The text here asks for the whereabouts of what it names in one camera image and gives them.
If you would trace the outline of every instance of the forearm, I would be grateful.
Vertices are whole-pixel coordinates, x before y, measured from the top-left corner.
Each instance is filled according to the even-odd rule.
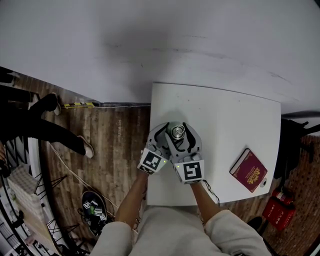
[[[116,212],[116,222],[124,222],[127,223],[131,228],[134,227],[139,213],[141,201],[146,190],[148,177],[149,175],[147,173],[139,171],[136,180]]]
[[[211,199],[210,195],[207,193],[200,182],[191,184],[190,186],[202,215],[203,222],[204,224],[206,224],[208,220],[210,220],[214,215],[220,212],[220,209]]]

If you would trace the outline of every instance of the black chair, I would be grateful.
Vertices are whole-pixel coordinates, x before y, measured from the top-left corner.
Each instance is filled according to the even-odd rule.
[[[289,178],[290,171],[298,166],[301,149],[309,153],[309,163],[314,160],[313,142],[305,145],[301,142],[301,138],[320,131],[320,124],[306,129],[307,124],[308,122],[298,123],[281,119],[279,150],[273,177],[283,178],[283,183]]]

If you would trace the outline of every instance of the white table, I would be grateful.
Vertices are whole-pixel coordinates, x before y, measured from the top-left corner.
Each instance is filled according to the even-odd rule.
[[[279,148],[279,102],[221,89],[154,83],[150,129],[171,121],[188,123],[201,137],[205,178],[221,203],[269,192]],[[245,148],[268,171],[265,186],[253,193],[229,173]],[[192,206],[196,200],[190,186],[180,184],[169,162],[149,177],[147,204]]]

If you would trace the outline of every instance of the metal can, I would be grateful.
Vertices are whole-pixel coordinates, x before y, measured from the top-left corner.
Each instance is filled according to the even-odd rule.
[[[166,128],[166,132],[174,141],[179,141],[185,136],[186,129],[180,122],[170,122]]]

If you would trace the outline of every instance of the beige sleeve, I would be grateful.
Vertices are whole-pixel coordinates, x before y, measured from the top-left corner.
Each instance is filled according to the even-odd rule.
[[[229,210],[222,210],[205,225],[211,241],[225,254],[271,256],[263,238]]]
[[[124,222],[104,226],[90,256],[127,256],[132,250],[132,230]]]

